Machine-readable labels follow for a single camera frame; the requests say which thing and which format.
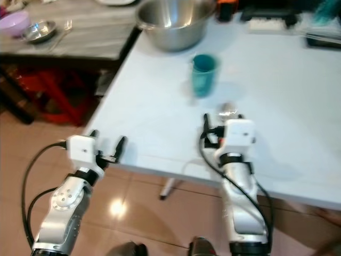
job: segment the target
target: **purple bowl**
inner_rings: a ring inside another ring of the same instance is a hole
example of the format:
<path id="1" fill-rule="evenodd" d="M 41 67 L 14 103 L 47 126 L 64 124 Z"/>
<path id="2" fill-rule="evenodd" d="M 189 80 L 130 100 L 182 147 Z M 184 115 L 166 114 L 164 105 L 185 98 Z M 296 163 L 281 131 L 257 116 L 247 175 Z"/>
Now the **purple bowl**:
<path id="1" fill-rule="evenodd" d="M 0 20 L 0 32 L 9 36 L 21 36 L 26 28 L 31 25 L 31 20 L 26 11 L 14 12 Z"/>

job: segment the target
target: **kitchen counter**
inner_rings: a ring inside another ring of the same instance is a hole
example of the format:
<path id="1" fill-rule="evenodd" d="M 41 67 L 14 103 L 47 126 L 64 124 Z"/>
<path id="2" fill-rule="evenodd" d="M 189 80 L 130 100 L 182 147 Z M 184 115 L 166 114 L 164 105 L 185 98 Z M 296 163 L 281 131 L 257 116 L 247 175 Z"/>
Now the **kitchen counter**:
<path id="1" fill-rule="evenodd" d="M 200 53 L 221 66 L 212 94 L 195 99 L 190 62 Z M 203 114 L 219 125 L 217 109 L 232 101 L 256 124 L 249 160 L 270 195 L 341 210 L 340 81 L 341 52 L 306 48 L 296 35 L 249 34 L 244 24 L 211 20 L 198 45 L 166 53 L 142 33 L 86 132 L 100 131 L 106 154 L 127 136 L 127 170 L 219 186 L 197 141 Z"/>
<path id="2" fill-rule="evenodd" d="M 25 60 L 29 61 L 30 57 L 36 57 L 31 59 L 32 65 L 40 60 L 37 57 L 49 58 L 50 61 L 60 58 L 118 60 L 134 31 L 135 9 L 136 5 L 111 7 L 100 5 L 95 0 L 57 0 L 50 4 L 34 0 L 25 8 L 32 22 L 55 21 L 59 35 L 36 45 L 1 35 L 0 58 L 6 61 L 9 57 L 26 57 Z M 69 19 L 72 20 L 71 33 L 49 52 Z"/>

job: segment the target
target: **floor tile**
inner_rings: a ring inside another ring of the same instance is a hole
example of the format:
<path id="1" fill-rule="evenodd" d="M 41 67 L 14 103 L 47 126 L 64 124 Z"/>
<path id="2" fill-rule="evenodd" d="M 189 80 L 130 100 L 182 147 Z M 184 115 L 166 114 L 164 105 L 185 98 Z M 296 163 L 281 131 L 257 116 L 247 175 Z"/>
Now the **floor tile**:
<path id="1" fill-rule="evenodd" d="M 114 251 L 120 250 L 128 242 L 135 244 L 144 244 L 147 247 L 150 256 L 187 256 L 187 249 L 171 244 L 162 243 L 159 241 L 147 239 L 144 237 L 134 236 L 127 233 L 122 233 L 116 230 L 110 232 L 109 240 L 105 245 L 105 256 L 114 256 Z"/>
<path id="2" fill-rule="evenodd" d="M 219 193 L 218 188 L 213 188 L 213 187 L 205 186 L 205 185 L 198 184 L 198 183 L 177 180 L 174 187 L 176 189 L 181 189 L 181 190 L 192 191 L 192 192 L 201 193 L 201 194 L 205 194 L 205 195 L 220 197 L 220 193 Z"/>
<path id="3" fill-rule="evenodd" d="M 130 179 L 133 176 L 133 173 L 126 171 L 122 168 L 110 166 L 106 169 L 105 176 L 114 176 L 122 179 Z"/>
<path id="4" fill-rule="evenodd" d="M 0 138 L 6 136 L 9 132 L 12 131 L 13 122 L 7 121 L 2 117 L 3 114 L 0 115 Z"/>
<path id="5" fill-rule="evenodd" d="M 0 201 L 0 255 L 11 254 L 11 242 L 15 240 L 21 225 L 20 207 L 9 201 Z"/>
<path id="6" fill-rule="evenodd" d="M 72 256 L 104 256 L 110 230 L 82 223 Z"/>
<path id="7" fill-rule="evenodd" d="M 37 138 L 40 136 L 38 131 L 29 131 L 19 129 L 14 125 L 11 131 L 1 136 L 1 151 L 8 155 L 26 157 L 34 154 L 33 150 Z"/>
<path id="8" fill-rule="evenodd" d="M 44 125 L 44 132 L 63 132 L 69 136 L 75 135 L 77 127 L 71 124 L 54 124 L 46 122 Z"/>
<path id="9" fill-rule="evenodd" d="M 61 140 L 66 140 L 70 135 L 72 135 L 72 133 L 69 132 L 68 130 L 58 131 L 44 129 L 39 138 L 35 141 L 34 145 L 32 146 L 33 152 L 31 154 L 27 154 L 25 157 L 31 159 L 36 153 L 38 153 L 47 145 L 59 142 Z M 38 162 L 57 165 L 57 163 L 61 160 L 63 154 L 64 155 L 67 154 L 65 149 L 61 147 L 53 147 L 48 149 L 45 153 L 43 153 L 39 158 Z"/>
<path id="10" fill-rule="evenodd" d="M 161 187 L 132 182 L 126 197 L 126 214 L 117 230 L 186 247 L 200 235 L 220 239 L 220 198 L 176 190 L 165 201 L 158 199 Z"/>
<path id="11" fill-rule="evenodd" d="M 264 196 L 258 196 L 258 203 L 263 206 L 270 206 L 269 201 L 267 200 L 266 197 Z M 288 210 L 288 211 L 294 211 L 294 212 L 299 212 L 299 213 L 306 213 L 306 214 L 312 214 L 316 215 L 315 210 L 316 207 L 306 205 L 306 204 L 300 204 L 297 202 L 290 202 L 290 201 L 285 201 L 277 198 L 272 199 L 272 203 L 274 208 L 276 209 L 282 209 L 282 210 Z"/>
<path id="12" fill-rule="evenodd" d="M 165 185 L 167 182 L 167 178 L 165 177 L 142 173 L 134 173 L 133 180 L 160 186 Z M 176 183 L 173 187 L 176 189 L 197 192 L 205 195 L 220 196 L 219 189 L 194 182 L 176 180 Z"/>
<path id="13" fill-rule="evenodd" d="M 340 228 L 320 217 L 285 210 L 276 210 L 275 214 L 276 228 L 290 237 L 290 239 L 280 238 L 283 241 L 282 250 L 290 247 L 290 245 L 293 248 L 304 246 L 310 249 L 318 249 L 331 239 L 341 236 Z"/>
<path id="14" fill-rule="evenodd" d="M 130 181 L 107 176 L 97 182 L 90 206 L 83 221 L 111 228 L 120 215 L 120 204 L 124 201 Z"/>
<path id="15" fill-rule="evenodd" d="M 300 241 L 293 237 L 283 233 L 282 231 L 274 230 L 274 243 L 272 249 L 272 256 L 288 256 L 288 255 L 300 255 L 311 256 L 314 252 L 313 249 L 302 244 Z"/>
<path id="16" fill-rule="evenodd" d="M 134 173 L 133 180 L 163 186 L 167 178 L 152 174 Z"/>
<path id="17" fill-rule="evenodd" d="M 24 158 L 11 155 L 5 155 L 0 159 L 0 195 L 3 198 L 20 202 L 26 163 Z"/>
<path id="18" fill-rule="evenodd" d="M 83 131 L 85 130 L 84 126 L 77 127 L 75 129 L 75 135 L 83 135 Z"/>
<path id="19" fill-rule="evenodd" d="M 8 111 L 1 113 L 0 123 L 18 123 L 19 121 Z"/>

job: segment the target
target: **black cable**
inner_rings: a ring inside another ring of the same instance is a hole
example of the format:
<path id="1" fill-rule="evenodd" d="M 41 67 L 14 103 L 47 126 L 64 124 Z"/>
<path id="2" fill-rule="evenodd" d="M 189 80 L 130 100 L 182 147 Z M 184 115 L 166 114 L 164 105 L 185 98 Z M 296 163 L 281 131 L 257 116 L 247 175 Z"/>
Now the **black cable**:
<path id="1" fill-rule="evenodd" d="M 273 228 L 274 228 L 274 220 L 275 220 L 275 213 L 274 213 L 274 209 L 273 209 L 273 203 L 271 200 L 271 197 L 269 195 L 269 193 L 261 186 L 261 184 L 259 184 L 257 182 L 257 186 L 258 188 L 263 192 L 263 194 L 265 195 L 268 203 L 269 203 L 269 207 L 270 207 L 270 236 L 268 236 L 268 240 L 269 240 L 269 244 L 272 247 L 272 233 L 273 233 Z"/>
<path id="2" fill-rule="evenodd" d="M 267 240 L 268 240 L 268 244 L 269 244 L 269 254 L 271 252 L 271 248 L 272 248 L 272 227 L 269 224 L 268 220 L 266 219 L 262 209 L 259 207 L 259 205 L 247 194 L 247 192 L 245 192 L 245 190 L 243 190 L 237 183 L 235 183 L 233 180 L 231 180 L 228 176 L 225 175 L 225 173 L 223 173 L 222 171 L 220 171 L 218 168 L 216 168 L 212 163 L 210 163 L 210 161 L 207 159 L 207 157 L 204 154 L 203 151 L 203 145 L 202 142 L 205 138 L 205 133 L 202 133 L 200 138 L 199 138 L 199 152 L 202 156 L 202 158 L 204 159 L 204 161 L 206 162 L 206 164 L 211 167 L 216 173 L 218 173 L 222 178 L 227 179 L 230 183 L 232 183 L 232 185 L 234 185 L 243 195 L 245 195 L 247 197 L 248 200 L 250 200 L 250 202 L 253 204 L 254 207 L 256 207 L 257 211 L 261 214 L 262 218 L 264 219 L 264 223 L 267 229 Z"/>
<path id="3" fill-rule="evenodd" d="M 22 181 L 22 187 L 21 187 L 21 217 L 22 217 L 22 224 L 23 224 L 23 228 L 25 231 L 25 235 L 26 235 L 28 244 L 30 245 L 30 248 L 32 248 L 33 246 L 34 238 L 33 238 L 32 233 L 30 232 L 30 228 L 28 227 L 27 217 L 26 217 L 25 197 L 26 197 L 26 183 L 28 179 L 28 174 L 30 173 L 33 165 L 35 164 L 37 159 L 42 155 L 42 153 L 44 153 L 45 151 L 47 151 L 49 148 L 52 148 L 52 147 L 65 147 L 65 144 L 66 144 L 65 141 L 63 141 L 63 142 L 57 142 L 57 143 L 46 146 L 35 155 L 35 157 L 31 160 L 28 167 L 26 168 L 23 181 Z"/>
<path id="4" fill-rule="evenodd" d="M 32 210 L 33 210 L 34 204 L 39 200 L 39 198 L 41 198 L 42 196 L 44 196 L 47 193 L 55 191 L 57 188 L 58 187 L 50 188 L 48 190 L 45 190 L 44 192 L 41 192 L 30 203 L 30 206 L 28 207 L 28 211 L 27 211 L 27 226 L 29 228 L 29 231 L 30 231 L 32 237 L 33 237 L 33 232 L 32 232 L 32 227 L 31 227 L 31 215 L 32 215 Z"/>

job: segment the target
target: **wooden countertop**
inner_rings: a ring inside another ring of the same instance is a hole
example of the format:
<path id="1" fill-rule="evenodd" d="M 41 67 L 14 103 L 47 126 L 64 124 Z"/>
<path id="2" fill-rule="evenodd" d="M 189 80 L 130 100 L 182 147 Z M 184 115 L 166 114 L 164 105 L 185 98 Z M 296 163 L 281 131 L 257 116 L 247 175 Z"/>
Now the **wooden countertop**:
<path id="1" fill-rule="evenodd" d="M 55 21 L 59 33 L 37 45 L 0 35 L 0 54 L 118 60 L 134 29 L 135 9 L 136 5 L 112 7 L 95 0 L 57 0 L 50 4 L 34 1 L 25 8 L 32 22 Z M 72 19 L 72 32 L 48 52 L 68 19 Z"/>

